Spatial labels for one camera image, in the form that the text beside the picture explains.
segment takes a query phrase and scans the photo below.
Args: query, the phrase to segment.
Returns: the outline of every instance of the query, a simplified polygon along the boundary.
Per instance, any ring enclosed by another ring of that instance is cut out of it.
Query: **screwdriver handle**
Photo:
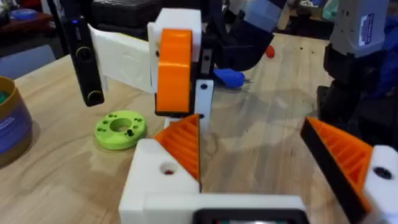
[[[214,70],[214,74],[217,79],[221,80],[219,84],[226,88],[240,88],[245,84],[245,82],[248,82],[247,80],[245,81],[245,77],[242,72],[237,72],[229,68],[216,69]]]

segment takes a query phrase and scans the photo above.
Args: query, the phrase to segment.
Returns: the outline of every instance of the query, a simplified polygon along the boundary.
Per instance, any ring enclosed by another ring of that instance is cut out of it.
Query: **green washer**
[[[133,147],[146,135],[143,116],[134,111],[116,111],[106,115],[95,126],[95,138],[106,149]]]
[[[7,94],[7,93],[1,92],[1,91],[0,91],[0,104],[1,104],[2,102],[4,102],[4,101],[7,99],[7,97],[8,97],[8,94]]]

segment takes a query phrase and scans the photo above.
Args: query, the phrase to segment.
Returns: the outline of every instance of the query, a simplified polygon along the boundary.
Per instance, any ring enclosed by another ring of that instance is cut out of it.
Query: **black screw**
[[[383,167],[376,167],[373,169],[373,172],[378,175],[380,178],[391,180],[393,178],[391,172]]]
[[[131,129],[128,129],[128,130],[127,130],[127,135],[131,137],[131,136],[134,135],[134,133],[131,131]]]

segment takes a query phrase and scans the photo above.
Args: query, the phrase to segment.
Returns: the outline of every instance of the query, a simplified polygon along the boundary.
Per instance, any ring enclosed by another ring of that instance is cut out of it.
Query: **orange triangular gripper pad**
[[[307,120],[351,185],[362,191],[372,156],[372,146],[322,121],[314,118]]]
[[[171,123],[155,140],[199,181],[199,115]]]

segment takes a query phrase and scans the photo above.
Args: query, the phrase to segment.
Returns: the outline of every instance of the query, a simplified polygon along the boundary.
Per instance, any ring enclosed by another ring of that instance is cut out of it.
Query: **cylindrical container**
[[[32,118],[14,81],[0,77],[0,91],[8,95],[0,103],[0,167],[16,160],[32,142]]]

